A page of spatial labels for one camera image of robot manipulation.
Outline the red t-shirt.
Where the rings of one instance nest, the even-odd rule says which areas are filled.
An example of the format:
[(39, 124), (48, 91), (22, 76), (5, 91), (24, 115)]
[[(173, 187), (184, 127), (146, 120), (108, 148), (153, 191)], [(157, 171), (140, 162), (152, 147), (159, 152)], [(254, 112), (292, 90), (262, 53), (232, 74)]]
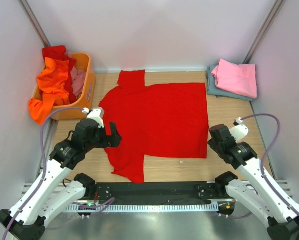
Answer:
[(209, 116), (204, 83), (145, 85), (144, 70), (121, 71), (117, 86), (100, 102), (105, 124), (114, 122), (122, 140), (106, 153), (113, 173), (145, 181), (145, 156), (205, 159)]

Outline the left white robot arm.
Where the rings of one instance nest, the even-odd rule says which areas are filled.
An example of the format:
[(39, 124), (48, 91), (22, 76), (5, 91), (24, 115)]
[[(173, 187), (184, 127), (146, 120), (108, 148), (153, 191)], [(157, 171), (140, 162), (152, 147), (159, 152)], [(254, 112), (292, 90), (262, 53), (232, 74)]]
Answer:
[(97, 191), (96, 181), (84, 173), (75, 176), (70, 185), (55, 197), (50, 196), (58, 184), (82, 162), (93, 149), (117, 148), (122, 137), (115, 122), (111, 134), (93, 119), (83, 119), (59, 142), (43, 172), (11, 209), (0, 210), (0, 223), (5, 232), (18, 240), (39, 240), (50, 222), (77, 200), (90, 200)]

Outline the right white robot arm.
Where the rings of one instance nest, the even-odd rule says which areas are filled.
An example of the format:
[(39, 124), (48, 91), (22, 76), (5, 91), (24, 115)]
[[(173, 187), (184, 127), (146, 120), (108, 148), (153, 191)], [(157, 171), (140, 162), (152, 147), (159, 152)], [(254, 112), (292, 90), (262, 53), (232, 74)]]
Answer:
[(299, 240), (299, 204), (261, 166), (252, 147), (242, 141), (248, 135), (248, 128), (244, 124), (233, 128), (219, 124), (209, 132), (210, 148), (252, 185), (249, 188), (228, 171), (215, 179), (216, 195), (220, 198), (230, 196), (242, 203), (264, 224), (272, 240)]

